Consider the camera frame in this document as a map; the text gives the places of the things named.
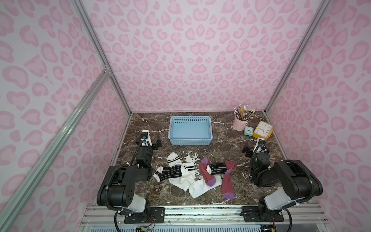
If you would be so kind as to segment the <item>maroon purple sock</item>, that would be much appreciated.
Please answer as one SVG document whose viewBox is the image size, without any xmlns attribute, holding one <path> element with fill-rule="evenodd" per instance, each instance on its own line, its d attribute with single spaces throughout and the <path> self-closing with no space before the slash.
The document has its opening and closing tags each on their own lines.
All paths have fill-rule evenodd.
<svg viewBox="0 0 371 232">
<path fill-rule="evenodd" d="M 209 187 L 213 186 L 216 183 L 215 177 L 207 171 L 207 167 L 210 164 L 211 164 L 211 162 L 209 161 L 209 159 L 207 157 L 204 157 L 203 160 L 201 161 L 201 163 L 199 164 L 199 169 L 200 169 L 200 172 L 203 176 L 203 179 L 204 179 L 206 185 L 209 186 Z"/>
<path fill-rule="evenodd" d="M 222 195 L 227 200 L 233 200 L 235 198 L 234 188 L 232 184 L 231 175 L 236 170 L 237 164 L 235 162 L 226 160 L 226 172 L 222 178 Z"/>
</svg>

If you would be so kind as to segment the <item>white sock with black bands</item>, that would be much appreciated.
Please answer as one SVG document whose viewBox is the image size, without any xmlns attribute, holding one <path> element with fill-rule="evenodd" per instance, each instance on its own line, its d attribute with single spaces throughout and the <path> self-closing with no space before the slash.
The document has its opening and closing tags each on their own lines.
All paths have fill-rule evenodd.
<svg viewBox="0 0 371 232">
<path fill-rule="evenodd" d="M 171 153 L 167 161 L 168 165 L 171 168 L 175 167 L 176 170 L 175 177 L 169 178 L 169 182 L 183 191 L 187 191 L 190 185 L 196 181 L 195 163 L 182 163 L 180 157 L 175 153 Z"/>
</svg>

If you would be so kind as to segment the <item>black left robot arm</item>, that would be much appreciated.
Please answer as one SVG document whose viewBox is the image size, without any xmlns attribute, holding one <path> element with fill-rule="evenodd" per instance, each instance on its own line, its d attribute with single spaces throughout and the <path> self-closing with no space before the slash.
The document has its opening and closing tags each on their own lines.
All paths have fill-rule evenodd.
<svg viewBox="0 0 371 232">
<path fill-rule="evenodd" d="M 137 149 L 128 164 L 108 168 L 97 194 L 97 204 L 120 215 L 148 220 L 150 204 L 135 194 L 135 185 L 151 179 L 153 153 L 162 147 L 162 143 L 160 138 L 153 143 L 149 130 L 143 130 L 135 143 Z"/>
</svg>

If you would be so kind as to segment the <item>aluminium front rail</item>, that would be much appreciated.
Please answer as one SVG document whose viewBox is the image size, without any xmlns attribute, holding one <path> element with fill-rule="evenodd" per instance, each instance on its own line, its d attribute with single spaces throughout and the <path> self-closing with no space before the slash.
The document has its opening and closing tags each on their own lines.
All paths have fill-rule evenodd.
<svg viewBox="0 0 371 232">
<path fill-rule="evenodd" d="M 146 222 L 148 232 L 331 232 L 332 228 L 318 204 L 303 204 L 279 212 L 283 221 L 246 222 L 243 205 L 164 206 L 160 222 Z M 126 224 L 125 217 L 114 219 L 114 211 L 102 206 L 86 210 L 80 232 L 138 232 L 141 224 Z"/>
</svg>

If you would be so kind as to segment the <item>bundle of coloured pencils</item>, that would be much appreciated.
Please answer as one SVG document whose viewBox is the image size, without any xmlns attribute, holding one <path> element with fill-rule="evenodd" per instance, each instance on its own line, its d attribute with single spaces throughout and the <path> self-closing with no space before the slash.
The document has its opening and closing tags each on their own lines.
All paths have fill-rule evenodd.
<svg viewBox="0 0 371 232">
<path fill-rule="evenodd" d="M 255 109 L 249 109 L 248 105 L 238 105 L 234 107 L 233 110 L 236 118 L 241 121 L 248 121 L 253 118 L 254 113 L 256 112 Z"/>
</svg>

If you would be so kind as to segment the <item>yellow square alarm clock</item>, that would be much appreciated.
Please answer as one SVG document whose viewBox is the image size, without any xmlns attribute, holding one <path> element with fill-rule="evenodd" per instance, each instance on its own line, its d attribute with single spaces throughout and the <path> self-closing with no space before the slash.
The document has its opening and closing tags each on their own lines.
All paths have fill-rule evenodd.
<svg viewBox="0 0 371 232">
<path fill-rule="evenodd" d="M 268 140 L 272 132 L 273 132 L 272 125 L 264 121 L 260 121 L 253 132 L 253 137 L 257 139 L 260 138 L 260 139 Z"/>
</svg>

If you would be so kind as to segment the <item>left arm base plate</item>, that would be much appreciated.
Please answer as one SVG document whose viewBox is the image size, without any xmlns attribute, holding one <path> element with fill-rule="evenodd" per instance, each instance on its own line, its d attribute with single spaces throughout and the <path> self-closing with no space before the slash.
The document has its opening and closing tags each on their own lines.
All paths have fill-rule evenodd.
<svg viewBox="0 0 371 232">
<path fill-rule="evenodd" d="M 153 220 L 156 224 L 164 223 L 165 208 L 164 207 L 149 207 L 142 213 L 132 213 L 130 216 L 126 216 L 125 224 L 139 224 L 139 223 L 151 223 Z"/>
</svg>

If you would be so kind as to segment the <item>pink pencil cup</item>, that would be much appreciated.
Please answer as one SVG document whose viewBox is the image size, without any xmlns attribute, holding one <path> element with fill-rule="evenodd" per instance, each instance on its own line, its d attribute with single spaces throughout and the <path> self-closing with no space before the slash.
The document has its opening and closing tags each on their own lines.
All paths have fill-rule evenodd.
<svg viewBox="0 0 371 232">
<path fill-rule="evenodd" d="M 232 126 L 236 131 L 243 131 L 247 125 L 248 120 L 240 120 L 237 116 L 235 116 Z"/>
</svg>

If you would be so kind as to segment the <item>black striped sock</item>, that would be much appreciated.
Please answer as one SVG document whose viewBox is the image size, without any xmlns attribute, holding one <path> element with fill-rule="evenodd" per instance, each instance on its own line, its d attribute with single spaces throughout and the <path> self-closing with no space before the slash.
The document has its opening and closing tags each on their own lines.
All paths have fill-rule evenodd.
<svg viewBox="0 0 371 232">
<path fill-rule="evenodd" d="M 154 172 L 153 177 L 157 182 L 161 182 L 170 178 L 182 177 L 185 171 L 186 171 L 185 167 L 180 164 L 172 167 L 160 166 Z"/>
<path fill-rule="evenodd" d="M 207 167 L 207 172 L 213 176 L 224 176 L 226 171 L 227 166 L 225 163 L 209 164 Z"/>
</svg>

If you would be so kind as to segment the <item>aluminium frame strut left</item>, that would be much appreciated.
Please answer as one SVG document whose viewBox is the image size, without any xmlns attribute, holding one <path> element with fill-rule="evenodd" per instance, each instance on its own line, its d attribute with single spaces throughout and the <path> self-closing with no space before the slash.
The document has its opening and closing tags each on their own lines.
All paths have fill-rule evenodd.
<svg viewBox="0 0 371 232">
<path fill-rule="evenodd" d="M 69 140 L 71 134 L 83 118 L 84 114 L 90 107 L 91 103 L 99 93 L 101 87 L 105 84 L 109 77 L 109 72 L 103 70 L 97 81 L 92 85 L 80 103 L 77 105 L 73 113 L 66 120 L 64 126 L 55 136 L 48 148 L 41 155 L 35 166 L 30 170 L 20 186 L 10 198 L 5 208 L 1 213 L 1 231 L 7 232 L 17 219 L 29 198 L 32 196 L 39 183 L 49 170 L 50 166 L 62 151 L 63 147 Z"/>
</svg>

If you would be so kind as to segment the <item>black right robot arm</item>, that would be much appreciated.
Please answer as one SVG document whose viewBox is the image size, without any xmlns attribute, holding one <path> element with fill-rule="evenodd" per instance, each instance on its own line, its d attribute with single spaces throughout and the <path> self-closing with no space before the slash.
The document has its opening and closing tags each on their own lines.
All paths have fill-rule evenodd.
<svg viewBox="0 0 371 232">
<path fill-rule="evenodd" d="M 244 146 L 242 152 L 250 159 L 249 180 L 258 188 L 281 184 L 281 188 L 262 197 L 256 214 L 268 217 L 289 207 L 308 202 L 323 193 L 319 179 L 300 160 L 286 159 L 270 164 L 265 143 L 254 148 Z"/>
</svg>

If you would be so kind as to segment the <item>light blue plastic basket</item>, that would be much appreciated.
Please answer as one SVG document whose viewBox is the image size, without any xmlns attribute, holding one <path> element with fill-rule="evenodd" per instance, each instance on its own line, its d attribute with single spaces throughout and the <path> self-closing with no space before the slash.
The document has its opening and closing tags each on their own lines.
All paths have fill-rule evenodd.
<svg viewBox="0 0 371 232">
<path fill-rule="evenodd" d="M 168 138 L 172 145 L 208 146 L 213 139 L 209 116 L 173 116 Z"/>
</svg>

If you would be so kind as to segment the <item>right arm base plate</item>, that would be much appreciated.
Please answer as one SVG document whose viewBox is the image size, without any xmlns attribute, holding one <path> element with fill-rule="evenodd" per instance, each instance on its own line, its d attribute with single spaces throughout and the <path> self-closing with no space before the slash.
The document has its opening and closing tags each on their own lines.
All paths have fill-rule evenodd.
<svg viewBox="0 0 371 232">
<path fill-rule="evenodd" d="M 240 216 L 244 218 L 244 222 L 284 222 L 284 217 L 281 211 L 272 211 L 261 208 L 259 206 L 244 206 Z"/>
</svg>

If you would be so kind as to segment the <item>small teal cube clock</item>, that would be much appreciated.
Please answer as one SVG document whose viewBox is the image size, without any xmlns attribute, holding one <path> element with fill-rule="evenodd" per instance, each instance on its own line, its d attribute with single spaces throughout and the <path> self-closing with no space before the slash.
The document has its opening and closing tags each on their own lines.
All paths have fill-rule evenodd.
<svg viewBox="0 0 371 232">
<path fill-rule="evenodd" d="M 253 136 L 253 134 L 254 134 L 254 128 L 252 128 L 252 127 L 249 127 L 249 126 L 245 126 L 245 128 L 244 128 L 244 131 L 243 131 L 243 134 L 244 135 L 248 135 L 248 136 Z"/>
</svg>

